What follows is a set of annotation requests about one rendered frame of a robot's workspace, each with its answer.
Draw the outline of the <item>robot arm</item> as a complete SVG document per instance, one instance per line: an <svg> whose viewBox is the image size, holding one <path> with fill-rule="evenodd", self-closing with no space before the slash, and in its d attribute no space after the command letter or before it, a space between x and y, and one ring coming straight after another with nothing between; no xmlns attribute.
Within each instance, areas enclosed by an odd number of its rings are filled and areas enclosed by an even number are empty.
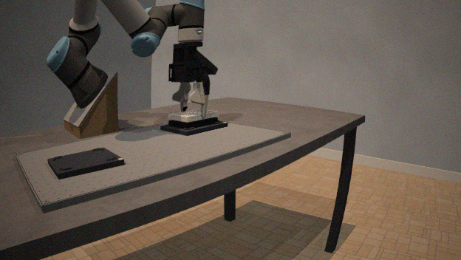
<svg viewBox="0 0 461 260"><path fill-rule="evenodd" d="M47 66L71 91L81 109L98 96L108 78L103 70L86 59L101 34L101 25L95 15L97 1L74 1L69 35L58 41L47 58ZM101 1L132 38L131 49L136 56L152 55L167 27L179 25L180 43L203 41L204 0L180 0L179 4L146 9L138 0ZM194 57L204 62L208 75L216 74L218 68L198 50Z"/></svg>

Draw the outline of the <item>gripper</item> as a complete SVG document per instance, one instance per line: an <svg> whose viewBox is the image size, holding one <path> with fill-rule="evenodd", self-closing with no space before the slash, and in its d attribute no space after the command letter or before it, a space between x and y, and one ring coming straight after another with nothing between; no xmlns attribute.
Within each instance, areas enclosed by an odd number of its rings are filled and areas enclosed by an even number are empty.
<svg viewBox="0 0 461 260"><path fill-rule="evenodd" d="M196 81L194 83L194 92L190 94L190 100L192 103L202 105L202 118L205 118L210 93L210 79L204 62L198 61L194 57L197 50L196 46L202 47L202 42L174 44L173 63L169 64L168 81L181 83L179 90L172 96L172 100L180 102L181 112L185 112L187 109L188 93L191 90L191 84L187 82ZM195 62L198 63L183 64Z"/></svg>

